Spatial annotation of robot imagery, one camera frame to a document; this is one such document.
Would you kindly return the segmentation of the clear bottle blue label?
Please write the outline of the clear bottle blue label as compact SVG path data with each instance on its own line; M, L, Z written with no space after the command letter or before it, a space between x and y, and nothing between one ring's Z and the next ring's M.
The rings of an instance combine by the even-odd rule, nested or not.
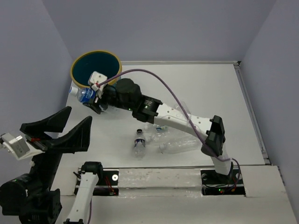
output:
M75 96L80 103L86 103L95 97L96 92L91 88L80 89L78 87L72 86L69 89L69 94Z

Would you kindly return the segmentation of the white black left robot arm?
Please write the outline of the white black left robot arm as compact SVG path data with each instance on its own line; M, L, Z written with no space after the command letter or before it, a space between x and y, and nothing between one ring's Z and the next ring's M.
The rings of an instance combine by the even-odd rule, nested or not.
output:
M32 123L23 123L23 135L0 136L0 145L16 159L31 158L28 173L0 187L0 206L4 216L18 216L23 224L53 224L62 209L60 190L51 190L63 154L86 152L90 145L92 117L88 116L66 135L52 138L49 132L62 133L72 108Z

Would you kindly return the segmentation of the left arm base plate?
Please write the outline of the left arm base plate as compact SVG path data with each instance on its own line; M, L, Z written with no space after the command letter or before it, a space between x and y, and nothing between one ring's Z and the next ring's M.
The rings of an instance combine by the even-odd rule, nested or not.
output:
M103 169L103 178L99 179L93 191L93 196L118 196L118 169Z

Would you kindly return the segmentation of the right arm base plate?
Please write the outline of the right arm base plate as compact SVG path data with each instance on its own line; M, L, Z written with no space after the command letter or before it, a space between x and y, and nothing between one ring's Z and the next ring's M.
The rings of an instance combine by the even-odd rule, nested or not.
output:
M233 169L231 176L218 174L213 169L203 169L200 174L201 193L204 196L246 195L243 179L242 176L239 177L238 169Z

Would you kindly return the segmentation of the clear wide-mouth plastic jar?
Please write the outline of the clear wide-mouth plastic jar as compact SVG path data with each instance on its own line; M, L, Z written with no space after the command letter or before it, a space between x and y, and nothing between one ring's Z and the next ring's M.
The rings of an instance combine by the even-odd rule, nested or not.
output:
M184 108L184 110L186 111L186 113L190 114L190 110L189 110L188 106L186 105L186 103L184 101L181 101L180 103L181 103L182 107ZM176 110L178 110L178 111L180 111L181 113L184 113L183 110L182 110L182 108L179 106L178 103L176 103L173 106L173 108L176 109Z

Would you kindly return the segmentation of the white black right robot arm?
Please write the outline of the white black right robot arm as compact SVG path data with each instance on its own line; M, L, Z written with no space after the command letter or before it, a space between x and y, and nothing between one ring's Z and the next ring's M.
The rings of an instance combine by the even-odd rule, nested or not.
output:
M113 106L131 111L138 121L168 126L198 137L203 141L202 153L213 161L216 180L226 183L232 178L233 163L224 148L226 138L221 117L215 115L209 119L181 112L161 100L143 95L140 86L129 78L121 79L115 86L106 84L96 91L84 90L86 93L79 101L97 114Z

